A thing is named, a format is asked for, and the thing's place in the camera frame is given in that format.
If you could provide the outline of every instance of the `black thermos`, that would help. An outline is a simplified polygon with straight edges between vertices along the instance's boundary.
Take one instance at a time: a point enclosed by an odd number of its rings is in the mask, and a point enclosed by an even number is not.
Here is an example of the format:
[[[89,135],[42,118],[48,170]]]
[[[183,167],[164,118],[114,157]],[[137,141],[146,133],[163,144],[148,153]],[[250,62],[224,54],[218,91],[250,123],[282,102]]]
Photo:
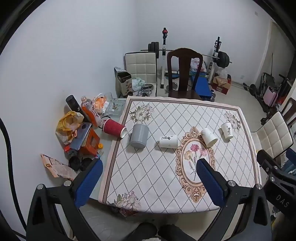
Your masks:
[[[78,104],[77,100],[75,99],[75,97],[73,95],[69,95],[67,98],[66,98],[66,102],[68,104],[68,106],[70,107],[70,109],[72,111],[75,111],[75,112],[79,112],[80,114],[82,114],[84,116],[84,119],[83,121],[84,122],[89,122],[91,123],[89,117],[87,116],[87,114],[82,110],[81,106]]]

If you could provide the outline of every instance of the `black pants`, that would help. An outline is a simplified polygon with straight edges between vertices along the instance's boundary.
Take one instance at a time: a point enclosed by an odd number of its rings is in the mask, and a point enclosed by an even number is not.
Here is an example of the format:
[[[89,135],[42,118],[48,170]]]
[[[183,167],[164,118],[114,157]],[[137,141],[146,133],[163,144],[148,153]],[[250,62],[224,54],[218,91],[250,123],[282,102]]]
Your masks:
[[[175,225],[161,226],[159,231],[151,223],[141,223],[123,241],[142,241],[153,238],[158,234],[161,241],[196,241],[194,238],[185,234]]]

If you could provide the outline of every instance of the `diamond pattern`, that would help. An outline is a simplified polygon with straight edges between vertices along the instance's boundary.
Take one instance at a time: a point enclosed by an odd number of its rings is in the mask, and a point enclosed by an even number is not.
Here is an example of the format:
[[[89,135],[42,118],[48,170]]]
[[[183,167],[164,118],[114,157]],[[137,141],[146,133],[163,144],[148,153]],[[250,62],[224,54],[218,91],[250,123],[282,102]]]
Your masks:
[[[154,112],[152,118],[145,121],[149,127],[146,147],[135,150],[129,144],[134,125],[129,116],[125,122],[128,135],[120,140],[116,152],[107,202],[113,203],[118,194],[130,195],[133,191],[141,204],[139,211],[143,212],[190,213],[218,209],[208,193],[198,203],[193,202],[176,174],[176,150],[158,146],[160,136],[175,134],[180,141],[193,126],[199,132],[207,127],[218,137],[212,147],[216,159],[215,168],[226,180],[234,180],[248,187],[255,184],[252,154],[243,128],[236,131],[229,142],[222,138],[220,127],[227,121],[224,114],[227,111],[239,119],[237,111],[209,107],[206,102],[198,105],[190,102],[162,103],[157,100],[133,101],[130,110],[147,103],[154,108]]]

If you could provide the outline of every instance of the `floor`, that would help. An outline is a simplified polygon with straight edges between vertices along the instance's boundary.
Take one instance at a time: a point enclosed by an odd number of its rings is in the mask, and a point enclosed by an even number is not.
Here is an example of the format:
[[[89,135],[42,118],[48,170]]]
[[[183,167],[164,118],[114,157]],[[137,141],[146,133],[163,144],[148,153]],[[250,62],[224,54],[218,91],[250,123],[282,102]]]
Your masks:
[[[167,96],[164,89],[157,88],[157,96]],[[236,86],[231,86],[227,95],[216,91],[215,102],[239,106],[246,118],[251,131],[257,131],[260,127],[260,120],[266,117],[258,101],[249,92]],[[262,180],[266,179],[264,171],[261,171]],[[80,208],[83,216],[102,241],[120,241],[134,230],[143,221],[160,224],[174,223],[185,233],[198,240],[208,228],[218,210],[200,213],[179,214],[179,215],[154,215],[139,214],[137,217],[122,218],[114,215],[109,208],[97,201],[90,200],[88,204]],[[229,238],[235,228],[240,216],[242,205],[237,208],[231,225],[229,226],[223,239]]]

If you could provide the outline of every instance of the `metal bolt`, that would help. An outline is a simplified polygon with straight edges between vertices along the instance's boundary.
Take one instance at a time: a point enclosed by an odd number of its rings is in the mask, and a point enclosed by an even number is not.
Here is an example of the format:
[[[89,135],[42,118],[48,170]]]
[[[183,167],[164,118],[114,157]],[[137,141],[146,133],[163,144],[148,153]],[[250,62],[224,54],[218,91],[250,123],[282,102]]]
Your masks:
[[[71,182],[70,180],[67,180],[67,181],[64,182],[64,186],[65,186],[65,187],[68,187],[68,186],[71,185],[71,183],[72,183],[72,182]]]
[[[255,187],[256,187],[257,189],[259,189],[259,190],[262,189],[262,185],[261,185],[261,184],[256,184]]]
[[[38,186],[37,186],[37,189],[38,190],[41,190],[43,188],[43,184],[39,184]]]
[[[230,181],[228,181],[228,185],[231,187],[234,187],[236,185],[236,183],[235,183],[235,181],[230,180]]]

